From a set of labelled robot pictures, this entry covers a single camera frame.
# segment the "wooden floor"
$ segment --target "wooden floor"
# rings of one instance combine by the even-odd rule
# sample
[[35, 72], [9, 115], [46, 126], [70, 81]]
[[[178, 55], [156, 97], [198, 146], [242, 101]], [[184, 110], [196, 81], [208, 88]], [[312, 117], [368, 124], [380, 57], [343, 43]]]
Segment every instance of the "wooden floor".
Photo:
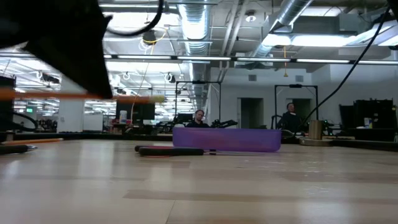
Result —
[[263, 156], [154, 159], [134, 144], [143, 142], [1, 156], [0, 223], [398, 223], [398, 153], [283, 145]]

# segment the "ceiling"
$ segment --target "ceiling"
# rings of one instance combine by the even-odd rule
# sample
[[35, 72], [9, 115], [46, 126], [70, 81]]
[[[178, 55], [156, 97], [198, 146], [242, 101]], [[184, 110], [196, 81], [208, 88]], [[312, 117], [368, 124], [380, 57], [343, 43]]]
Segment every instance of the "ceiling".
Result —
[[[238, 13], [235, 17], [231, 15], [234, 0], [219, 1], [218, 4], [210, 5], [211, 21], [210, 36], [208, 42], [210, 55], [219, 56], [223, 46], [224, 37], [227, 32], [227, 24], [231, 19], [235, 19], [233, 27], [237, 26], [237, 18], [240, 14], [242, 5], [238, 6]], [[148, 1], [136, 1], [136, 4], [147, 4]], [[281, 1], [249, 1], [246, 11], [253, 10], [256, 20], [247, 22], [243, 19], [240, 29], [234, 41], [231, 51], [232, 55], [236, 53], [248, 53], [253, 51], [264, 38], [262, 27], [264, 20], [279, 10]], [[373, 12], [385, 5], [385, 0], [366, 0], [366, 1], [339, 1], [339, 0], [315, 0], [311, 3], [302, 14], [302, 16], [313, 17], [338, 17], [342, 14], [361, 14], [361, 18], [366, 21], [367, 16], [371, 18], [369, 12]], [[144, 26], [147, 21], [151, 21], [154, 13], [111, 13], [113, 20], [109, 26], [115, 30], [127, 31], [136, 30]], [[186, 49], [181, 28], [181, 18], [178, 14], [164, 14], [156, 26], [155, 35], [160, 39], [151, 47], [143, 43], [142, 36], [133, 38], [118, 37], [106, 34], [104, 37], [104, 53], [105, 54], [153, 54], [153, 55], [185, 55]], [[398, 32], [391, 32], [393, 37]], [[273, 57], [287, 58], [333, 58], [333, 59], [354, 59], [363, 50], [363, 45], [355, 45], [351, 47], [311, 47], [288, 45], [283, 47], [274, 47], [270, 54]], [[2, 52], [21, 52], [20, 46], [11, 49], [2, 49]], [[388, 57], [390, 50], [388, 47], [373, 46], [366, 55], [367, 59], [383, 59]], [[165, 116], [167, 119], [174, 115], [174, 96], [175, 84], [167, 81], [168, 75], [173, 75], [176, 80], [190, 81], [192, 74], [189, 63], [147, 63], [134, 62], [128, 60], [108, 60], [106, 66], [109, 70], [109, 80], [113, 87], [124, 89], [130, 95], [165, 95], [168, 101], [157, 106], [159, 116]], [[218, 67], [218, 63], [210, 64], [212, 70]], [[291, 64], [289, 68], [306, 69], [307, 73], [311, 73], [318, 69], [317, 64]], [[278, 71], [284, 68], [284, 63], [273, 63], [265, 69]], [[52, 67], [40, 62], [26, 58], [7, 58], [0, 57], [0, 71], [5, 76], [15, 76], [19, 91], [60, 91], [60, 84], [54, 84], [43, 81], [42, 74], [50, 75], [62, 81], [62, 74], [54, 70]], [[236, 76], [236, 72], [229, 71], [231, 76]], [[191, 113], [196, 109], [195, 97], [192, 93], [190, 85], [182, 89], [181, 95], [178, 97], [184, 101], [178, 103], [178, 112]], [[57, 112], [57, 101], [42, 101], [44, 105], [53, 106], [51, 110], [41, 110], [41, 113], [51, 115]], [[114, 114], [114, 104], [89, 102], [86, 104], [86, 113], [105, 113]]]

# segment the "air duct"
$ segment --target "air duct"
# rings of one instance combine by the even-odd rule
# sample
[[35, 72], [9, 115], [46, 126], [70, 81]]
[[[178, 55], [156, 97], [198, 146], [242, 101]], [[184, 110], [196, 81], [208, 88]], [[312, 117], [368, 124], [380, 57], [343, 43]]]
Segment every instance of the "air duct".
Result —
[[271, 24], [267, 27], [267, 33], [264, 36], [264, 40], [257, 46], [250, 57], [266, 57], [267, 54], [273, 48], [271, 43], [266, 40], [267, 35], [270, 31], [279, 29], [283, 26], [291, 26], [297, 18], [303, 13], [303, 11], [311, 4], [313, 0], [285, 0], [283, 1], [275, 21], [266, 21]]
[[[178, 9], [181, 15], [181, 27], [185, 40], [205, 40], [209, 37], [210, 7], [207, 5], [179, 4]], [[185, 50], [189, 56], [208, 55], [209, 45], [200, 42], [186, 42]], [[206, 81], [208, 68], [203, 63], [190, 64], [190, 77], [192, 80]], [[203, 86], [194, 85], [193, 91], [197, 108], [203, 107], [204, 99]]]

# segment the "man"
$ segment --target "man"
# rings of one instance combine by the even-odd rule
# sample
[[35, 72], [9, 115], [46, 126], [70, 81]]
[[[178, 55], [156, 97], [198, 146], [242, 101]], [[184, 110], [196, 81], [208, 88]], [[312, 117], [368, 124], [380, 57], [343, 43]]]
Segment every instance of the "man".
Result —
[[282, 128], [284, 130], [289, 130], [291, 132], [298, 132], [299, 126], [301, 124], [301, 119], [295, 113], [295, 108], [293, 103], [288, 103], [287, 112], [283, 114], [282, 119], [278, 122], [277, 128]]
[[187, 128], [210, 128], [208, 124], [205, 124], [202, 119], [205, 115], [203, 110], [197, 110], [195, 112], [195, 119], [189, 124], [187, 124]]

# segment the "black cable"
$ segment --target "black cable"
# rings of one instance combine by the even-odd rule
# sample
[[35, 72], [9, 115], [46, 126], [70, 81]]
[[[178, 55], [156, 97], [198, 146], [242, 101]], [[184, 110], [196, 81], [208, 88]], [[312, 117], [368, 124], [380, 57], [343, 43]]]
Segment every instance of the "black cable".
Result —
[[151, 29], [153, 29], [157, 25], [157, 23], [160, 21], [160, 18], [162, 17], [162, 14], [163, 14], [163, 3], [164, 3], [164, 0], [159, 0], [156, 16], [148, 25], [146, 25], [144, 28], [142, 28], [140, 30], [127, 33], [127, 32], [116, 32], [115, 30], [111, 30], [111, 29], [107, 28], [106, 31], [110, 32], [111, 34], [120, 35], [123, 37], [134, 37], [134, 36], [143, 34], [145, 32], [148, 32]]
[[332, 92], [330, 93], [330, 95], [328, 95], [324, 100], [322, 100], [312, 111], [311, 113], [303, 120], [303, 122], [300, 124], [299, 127], [297, 127], [296, 131], [294, 132], [293, 138], [296, 136], [296, 132], [298, 130], [300, 130], [300, 128], [303, 126], [303, 124], [305, 124], [307, 122], [307, 119], [309, 119], [311, 117], [311, 115], [317, 110], [319, 109], [319, 107], [321, 107], [322, 104], [324, 104], [326, 101], [328, 101], [334, 94], [337, 93], [337, 91], [344, 85], [344, 83], [347, 81], [348, 77], [352, 74], [352, 72], [354, 71], [355, 67], [358, 65], [358, 63], [362, 60], [362, 58], [365, 56], [366, 52], [369, 50], [369, 48], [372, 46], [374, 40], [376, 39], [376, 37], [379, 35], [381, 28], [383, 27], [384, 22], [386, 21], [387, 15], [389, 14], [390, 11], [390, 7], [387, 7], [381, 22], [379, 24], [379, 27], [377, 28], [376, 33], [374, 33], [372, 39], [370, 40], [370, 42], [368, 43], [368, 45], [366, 46], [366, 48], [363, 50], [363, 52], [361, 53], [361, 55], [358, 57], [358, 59], [356, 59], [354, 65], [351, 67], [351, 69], [349, 70], [349, 72], [347, 73], [347, 75], [344, 77], [343, 81], [341, 81], [341, 83], [338, 85], [338, 87]]
[[35, 126], [34, 128], [27, 128], [27, 127], [24, 127], [24, 126], [22, 126], [22, 125], [20, 125], [18, 123], [10, 121], [9, 119], [6, 119], [6, 118], [0, 116], [1, 125], [5, 126], [5, 127], [8, 127], [10, 129], [21, 130], [21, 131], [36, 131], [36, 129], [39, 127], [39, 125], [37, 124], [37, 122], [34, 119], [32, 119], [31, 117], [28, 117], [28, 116], [26, 116], [24, 114], [16, 113], [14, 111], [0, 111], [0, 114], [12, 114], [12, 115], [20, 116], [22, 118], [28, 119]]

